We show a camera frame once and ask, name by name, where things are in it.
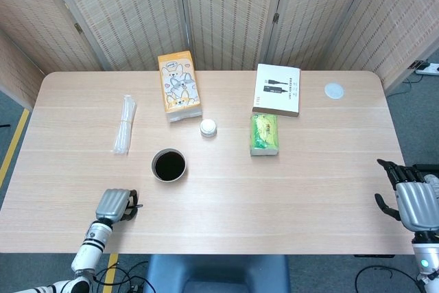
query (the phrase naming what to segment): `wall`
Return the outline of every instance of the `wall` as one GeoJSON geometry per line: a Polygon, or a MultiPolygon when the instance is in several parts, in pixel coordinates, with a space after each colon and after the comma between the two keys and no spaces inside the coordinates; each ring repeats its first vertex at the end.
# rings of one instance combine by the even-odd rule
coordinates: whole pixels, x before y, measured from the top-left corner
{"type": "Polygon", "coordinates": [[[181,0],[73,0],[113,70],[156,70],[187,49],[181,0]]]}
{"type": "Polygon", "coordinates": [[[0,29],[45,73],[100,70],[63,7],[61,0],[0,0],[0,29]]]}
{"type": "Polygon", "coordinates": [[[254,70],[278,0],[185,0],[195,67],[254,70]]]}
{"type": "Polygon", "coordinates": [[[353,0],[280,0],[268,63],[312,70],[340,26],[353,0]]]}
{"type": "Polygon", "coordinates": [[[388,92],[438,41],[439,0],[356,0],[324,63],[373,71],[388,92]]]}
{"type": "Polygon", "coordinates": [[[44,75],[0,30],[0,91],[31,110],[44,75]]]}

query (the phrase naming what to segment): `white box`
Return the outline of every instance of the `white box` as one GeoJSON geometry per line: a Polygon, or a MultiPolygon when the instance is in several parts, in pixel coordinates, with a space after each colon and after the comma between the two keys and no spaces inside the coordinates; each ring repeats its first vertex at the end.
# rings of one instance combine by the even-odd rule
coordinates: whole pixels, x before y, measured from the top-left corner
{"type": "Polygon", "coordinates": [[[258,65],[253,112],[299,116],[300,69],[258,65]]]}

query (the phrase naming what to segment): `small white container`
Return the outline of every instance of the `small white container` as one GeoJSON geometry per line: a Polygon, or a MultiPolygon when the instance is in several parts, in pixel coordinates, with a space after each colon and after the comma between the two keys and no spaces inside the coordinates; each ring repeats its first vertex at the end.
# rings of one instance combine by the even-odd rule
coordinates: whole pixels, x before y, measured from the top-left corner
{"type": "Polygon", "coordinates": [[[217,134],[217,124],[212,119],[205,119],[200,124],[200,132],[203,137],[214,137],[217,134]]]}

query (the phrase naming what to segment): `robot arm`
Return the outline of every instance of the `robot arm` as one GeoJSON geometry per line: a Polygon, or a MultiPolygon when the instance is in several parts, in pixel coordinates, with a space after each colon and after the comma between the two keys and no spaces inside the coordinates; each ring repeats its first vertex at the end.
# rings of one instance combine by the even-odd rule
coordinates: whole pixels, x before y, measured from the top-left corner
{"type": "Polygon", "coordinates": [[[137,213],[137,207],[141,206],[137,202],[136,190],[107,189],[96,209],[97,220],[88,228],[71,264],[75,278],[17,293],[91,293],[96,265],[112,233],[112,225],[119,221],[131,220],[137,213]]]}
{"type": "Polygon", "coordinates": [[[390,208],[380,194],[375,194],[378,207],[414,232],[412,247],[420,272],[418,285],[426,293],[439,293],[438,197],[417,169],[381,159],[378,164],[387,172],[399,210],[390,208]]]}

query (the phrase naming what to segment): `black coffee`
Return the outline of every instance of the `black coffee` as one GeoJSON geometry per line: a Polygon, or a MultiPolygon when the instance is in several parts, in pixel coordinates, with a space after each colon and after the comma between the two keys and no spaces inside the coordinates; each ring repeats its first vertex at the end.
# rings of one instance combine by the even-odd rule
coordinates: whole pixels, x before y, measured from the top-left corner
{"type": "Polygon", "coordinates": [[[164,181],[172,181],[185,170],[185,160],[177,152],[170,151],[162,154],[156,161],[157,176],[164,181]]]}

